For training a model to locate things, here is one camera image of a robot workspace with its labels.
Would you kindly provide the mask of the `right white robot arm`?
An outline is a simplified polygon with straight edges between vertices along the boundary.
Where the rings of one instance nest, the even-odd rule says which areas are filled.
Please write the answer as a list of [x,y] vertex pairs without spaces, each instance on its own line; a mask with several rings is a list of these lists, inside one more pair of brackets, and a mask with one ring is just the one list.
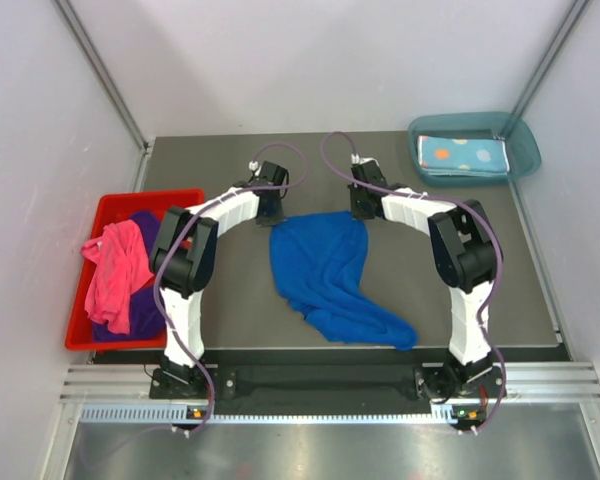
[[446,361],[451,378],[467,384],[489,373],[492,347],[485,338],[486,301],[496,279],[497,256],[484,228],[486,222],[475,218],[484,213],[481,204],[471,201],[460,207],[409,187],[390,185],[374,158],[354,154],[351,174],[350,204],[355,218],[381,218],[429,237],[435,269],[451,298],[450,359]]

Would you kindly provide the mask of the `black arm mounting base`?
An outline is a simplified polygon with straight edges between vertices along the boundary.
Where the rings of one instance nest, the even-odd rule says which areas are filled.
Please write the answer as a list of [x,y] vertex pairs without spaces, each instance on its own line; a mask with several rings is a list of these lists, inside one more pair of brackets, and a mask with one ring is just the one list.
[[446,399],[494,400],[501,372],[460,384],[449,369],[398,364],[218,365],[215,413],[237,416],[419,414]]

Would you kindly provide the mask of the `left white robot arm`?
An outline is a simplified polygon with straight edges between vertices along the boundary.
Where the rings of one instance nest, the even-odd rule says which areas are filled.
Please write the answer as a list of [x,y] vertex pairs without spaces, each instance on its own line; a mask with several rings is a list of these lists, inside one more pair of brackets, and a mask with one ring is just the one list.
[[268,161],[253,162],[250,169],[249,180],[214,199],[169,208],[149,256],[167,329],[161,371],[185,385],[199,382],[194,370],[205,351],[201,302],[214,273],[219,238],[244,222],[272,227],[285,219],[282,199],[290,180],[288,170]]

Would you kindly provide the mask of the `purple towel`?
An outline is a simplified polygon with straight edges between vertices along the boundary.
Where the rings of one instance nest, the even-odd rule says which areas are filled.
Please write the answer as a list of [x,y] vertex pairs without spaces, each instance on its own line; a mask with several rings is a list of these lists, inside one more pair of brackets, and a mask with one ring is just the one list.
[[[141,229],[146,252],[148,254],[149,265],[149,254],[154,246],[160,222],[156,216],[149,211],[137,212],[127,220],[133,220]],[[129,335],[113,334],[107,330],[105,325],[95,323],[94,336],[97,340],[107,341],[115,338],[125,338],[128,340],[146,339],[147,337],[154,335],[156,331],[160,329],[160,325],[161,323],[164,323],[164,321],[153,299],[153,280],[154,275],[152,273],[152,278],[131,296],[131,333]]]

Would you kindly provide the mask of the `light blue polka-dot towel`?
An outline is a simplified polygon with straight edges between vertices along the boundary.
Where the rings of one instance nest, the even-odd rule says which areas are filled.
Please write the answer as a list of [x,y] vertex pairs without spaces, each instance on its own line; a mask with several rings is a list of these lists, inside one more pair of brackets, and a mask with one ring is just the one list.
[[502,140],[420,135],[416,153],[421,170],[434,177],[501,178],[510,172]]

